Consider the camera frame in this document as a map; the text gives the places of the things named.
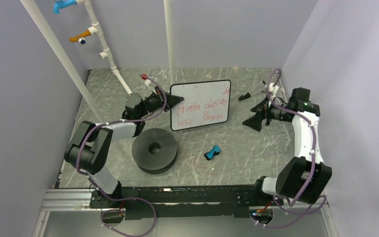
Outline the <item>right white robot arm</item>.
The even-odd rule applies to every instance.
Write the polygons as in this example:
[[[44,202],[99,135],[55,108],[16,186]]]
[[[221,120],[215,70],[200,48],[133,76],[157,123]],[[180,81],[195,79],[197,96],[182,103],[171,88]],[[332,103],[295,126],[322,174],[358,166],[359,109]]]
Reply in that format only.
[[[276,178],[262,176],[252,191],[253,201],[264,205],[273,196],[314,204],[332,176],[332,169],[324,164],[318,143],[320,108],[309,100],[310,90],[293,89],[285,107],[274,106],[268,98],[251,109],[254,115],[243,125],[260,132],[262,122],[289,122],[295,135],[294,156]]]

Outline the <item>black framed whiteboard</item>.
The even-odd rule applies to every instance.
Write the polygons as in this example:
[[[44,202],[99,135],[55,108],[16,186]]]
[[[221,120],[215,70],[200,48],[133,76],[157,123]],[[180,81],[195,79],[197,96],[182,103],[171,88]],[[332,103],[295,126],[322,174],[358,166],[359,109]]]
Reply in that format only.
[[[231,81],[228,79],[174,84],[170,94],[184,98],[170,110],[173,131],[224,123],[229,118]]]

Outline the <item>blue whiteboard eraser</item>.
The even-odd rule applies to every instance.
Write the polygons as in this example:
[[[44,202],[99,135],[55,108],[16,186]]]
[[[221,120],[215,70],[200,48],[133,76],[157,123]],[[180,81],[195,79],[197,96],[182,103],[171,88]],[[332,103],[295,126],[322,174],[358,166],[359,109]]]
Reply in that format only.
[[[214,145],[210,151],[208,151],[204,154],[204,157],[207,160],[212,160],[215,156],[219,155],[221,151],[222,150],[218,145]]]

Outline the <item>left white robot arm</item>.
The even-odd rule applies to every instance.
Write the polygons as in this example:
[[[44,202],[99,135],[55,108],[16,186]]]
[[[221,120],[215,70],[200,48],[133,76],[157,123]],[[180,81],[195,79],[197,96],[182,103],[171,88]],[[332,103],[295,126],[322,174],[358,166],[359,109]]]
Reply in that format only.
[[[184,101],[184,98],[160,89],[148,97],[131,93],[126,98],[125,110],[120,120],[106,123],[82,121],[68,144],[64,160],[91,180],[103,194],[103,202],[116,207],[122,201],[121,183],[106,166],[112,141],[138,136],[149,116],[167,112]]]

